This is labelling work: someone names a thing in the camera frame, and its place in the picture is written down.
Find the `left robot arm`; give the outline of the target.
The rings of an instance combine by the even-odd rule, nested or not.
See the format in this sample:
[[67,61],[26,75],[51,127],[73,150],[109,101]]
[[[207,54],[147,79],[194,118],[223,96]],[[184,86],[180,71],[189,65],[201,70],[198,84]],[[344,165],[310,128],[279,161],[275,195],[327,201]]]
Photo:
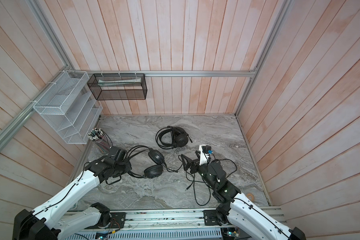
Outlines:
[[110,147],[107,155],[84,166],[79,176],[32,211],[22,210],[14,220],[14,240],[64,240],[88,227],[107,229],[112,225],[110,209],[92,204],[88,209],[64,219],[64,214],[85,194],[109,178],[121,179],[131,169],[127,152]]

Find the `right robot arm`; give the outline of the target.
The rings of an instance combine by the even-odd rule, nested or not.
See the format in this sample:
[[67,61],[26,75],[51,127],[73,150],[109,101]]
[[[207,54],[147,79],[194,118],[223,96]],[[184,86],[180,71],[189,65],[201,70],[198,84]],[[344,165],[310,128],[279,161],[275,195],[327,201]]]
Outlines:
[[221,160],[191,160],[180,155],[185,171],[198,173],[203,182],[213,191],[212,196],[220,203],[216,217],[221,225],[234,225],[255,240],[305,240],[302,230],[280,223],[256,206],[244,193],[227,179]]

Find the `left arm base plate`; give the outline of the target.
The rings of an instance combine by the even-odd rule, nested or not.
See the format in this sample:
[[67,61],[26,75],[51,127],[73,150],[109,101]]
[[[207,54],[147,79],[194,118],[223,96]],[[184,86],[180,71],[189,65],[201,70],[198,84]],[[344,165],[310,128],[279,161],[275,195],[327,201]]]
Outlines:
[[125,212],[111,212],[110,224],[107,227],[111,230],[121,230],[125,225],[126,213]]

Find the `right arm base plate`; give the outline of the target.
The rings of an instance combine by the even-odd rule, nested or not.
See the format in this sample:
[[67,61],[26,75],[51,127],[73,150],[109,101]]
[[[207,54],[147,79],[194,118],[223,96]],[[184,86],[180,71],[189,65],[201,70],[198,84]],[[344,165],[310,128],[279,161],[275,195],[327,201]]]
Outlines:
[[227,216],[216,209],[204,210],[203,214],[206,226],[223,226],[228,223]]

